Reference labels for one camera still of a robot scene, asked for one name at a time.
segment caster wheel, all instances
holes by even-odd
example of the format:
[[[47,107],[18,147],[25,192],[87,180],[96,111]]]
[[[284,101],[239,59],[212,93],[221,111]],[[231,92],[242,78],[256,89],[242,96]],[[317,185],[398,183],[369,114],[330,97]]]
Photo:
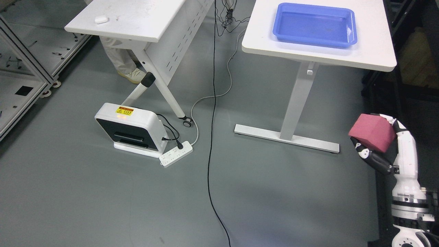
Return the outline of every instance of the caster wheel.
[[[189,122],[189,121],[187,121],[187,120],[185,120],[185,121],[183,121],[183,125],[185,126],[185,127],[190,127],[190,126],[192,126],[192,123],[191,122]]]
[[[52,87],[53,88],[57,88],[57,87],[60,87],[61,86],[61,81],[55,81],[53,84],[52,84]]]
[[[185,127],[190,127],[190,126],[192,126],[192,123],[193,123],[194,121],[190,118],[190,117],[186,117],[184,120],[183,120],[183,125],[185,126]]]
[[[40,95],[40,98],[46,98],[46,97],[49,97],[51,94],[52,94],[52,91],[47,90],[46,92],[43,92],[43,93]]]

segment white device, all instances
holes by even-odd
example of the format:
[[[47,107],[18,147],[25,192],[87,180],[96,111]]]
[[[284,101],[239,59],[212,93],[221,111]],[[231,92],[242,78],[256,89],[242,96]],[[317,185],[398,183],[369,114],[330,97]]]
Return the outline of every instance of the white device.
[[[168,134],[154,112],[105,103],[94,118],[117,149],[155,158],[165,151]]]
[[[108,22],[108,17],[106,15],[99,15],[94,18],[94,23],[102,24]]]

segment sneaker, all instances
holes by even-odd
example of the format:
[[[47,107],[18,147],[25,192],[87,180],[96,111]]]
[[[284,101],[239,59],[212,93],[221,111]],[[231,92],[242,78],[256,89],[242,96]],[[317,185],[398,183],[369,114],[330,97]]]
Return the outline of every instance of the sneaker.
[[[120,76],[127,78],[130,82],[134,84],[139,84],[142,79],[145,77],[145,72],[141,71],[138,68],[135,68],[131,73],[122,74],[121,72],[117,72]]]
[[[46,92],[44,92],[40,95],[40,98],[49,97],[51,94],[52,94],[52,91],[47,90]]]

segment power strip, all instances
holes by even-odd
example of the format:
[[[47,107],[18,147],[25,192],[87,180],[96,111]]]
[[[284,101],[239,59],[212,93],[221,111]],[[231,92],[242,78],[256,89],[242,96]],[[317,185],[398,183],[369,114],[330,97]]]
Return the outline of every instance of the power strip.
[[[175,147],[162,154],[158,158],[160,160],[160,164],[163,167],[168,167],[193,151],[192,146],[188,141],[183,142],[182,145],[182,149],[178,149],[178,147]]]

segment perforated metal panel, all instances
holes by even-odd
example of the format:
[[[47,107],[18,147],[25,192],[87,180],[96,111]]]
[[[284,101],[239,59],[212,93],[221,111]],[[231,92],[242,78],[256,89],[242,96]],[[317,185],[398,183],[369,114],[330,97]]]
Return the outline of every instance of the perforated metal panel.
[[[146,49],[166,85],[169,84],[212,3],[213,0],[186,0],[160,41],[151,43]]]

